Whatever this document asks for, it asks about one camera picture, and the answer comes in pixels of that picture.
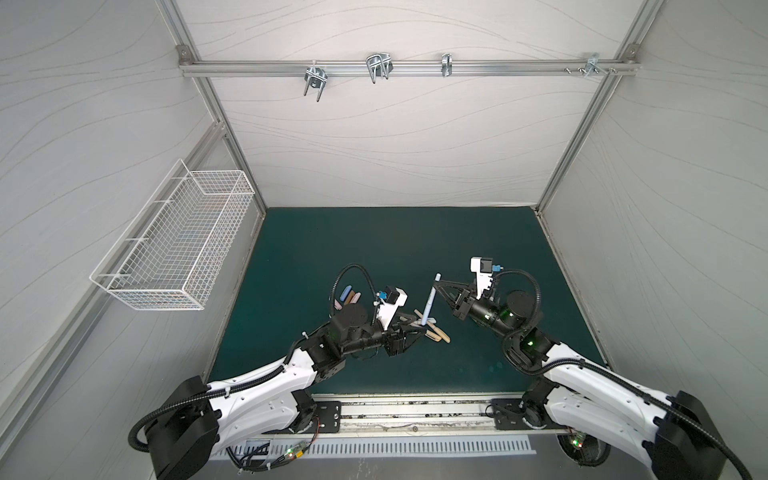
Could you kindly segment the lavender white pen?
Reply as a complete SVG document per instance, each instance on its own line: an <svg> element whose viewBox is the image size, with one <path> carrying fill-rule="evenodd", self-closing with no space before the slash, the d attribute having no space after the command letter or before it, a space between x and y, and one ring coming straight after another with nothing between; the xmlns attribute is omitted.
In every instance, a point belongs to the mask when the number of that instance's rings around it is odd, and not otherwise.
<svg viewBox="0 0 768 480"><path fill-rule="evenodd" d="M431 312L433 304L434 304L435 296L437 294L437 286L438 286L440 280L441 280L441 274L440 273L436 273L435 277L433 279L433 282L432 282L432 286L431 286L429 295L427 297L426 304L425 304L424 309L422 311L422 317L421 317L421 322L420 322L421 326L426 326L428 324L428 319L430 318L430 312Z"/></svg>

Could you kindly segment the blue pen cap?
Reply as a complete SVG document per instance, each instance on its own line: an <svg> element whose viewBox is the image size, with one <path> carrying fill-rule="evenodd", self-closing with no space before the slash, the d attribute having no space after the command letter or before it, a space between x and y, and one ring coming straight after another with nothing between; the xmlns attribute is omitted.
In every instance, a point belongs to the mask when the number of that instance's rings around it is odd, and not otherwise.
<svg viewBox="0 0 768 480"><path fill-rule="evenodd" d="M347 286L344 288L344 290L342 291L342 293L341 293L341 295L340 295L340 297L339 297L339 300L340 300L341 302L345 302L345 301L346 301L346 299L349 297L349 294L350 294L350 292L351 292L351 291L352 291L352 286L351 286L351 285L347 285Z"/></svg>

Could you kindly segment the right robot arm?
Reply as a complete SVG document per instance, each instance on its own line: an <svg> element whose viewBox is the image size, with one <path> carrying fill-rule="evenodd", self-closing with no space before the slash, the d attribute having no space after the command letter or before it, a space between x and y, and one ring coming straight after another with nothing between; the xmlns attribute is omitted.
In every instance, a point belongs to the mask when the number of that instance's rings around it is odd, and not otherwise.
<svg viewBox="0 0 768 480"><path fill-rule="evenodd" d="M554 423L594 438L632 456L657 479L717 479L727 464L751 478L698 398L644 387L539 329L540 286L514 290L504 301L494 281L486 287L437 281L434 288L457 318L500 336L507 362L534 378L518 408L530 425Z"/></svg>

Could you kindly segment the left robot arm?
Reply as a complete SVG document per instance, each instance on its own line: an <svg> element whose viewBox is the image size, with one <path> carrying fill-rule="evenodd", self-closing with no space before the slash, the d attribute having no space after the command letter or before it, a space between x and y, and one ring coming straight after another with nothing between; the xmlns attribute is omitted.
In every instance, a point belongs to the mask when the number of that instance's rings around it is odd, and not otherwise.
<svg viewBox="0 0 768 480"><path fill-rule="evenodd" d="M310 388L340 372L349 357L369 349L399 355L431 331L414 314L380 309L384 318L346 305L284 357L239 377L183 381L131 427L129 446L150 455L156 478L189 479L211 456L253 436L304 430L317 414Z"/></svg>

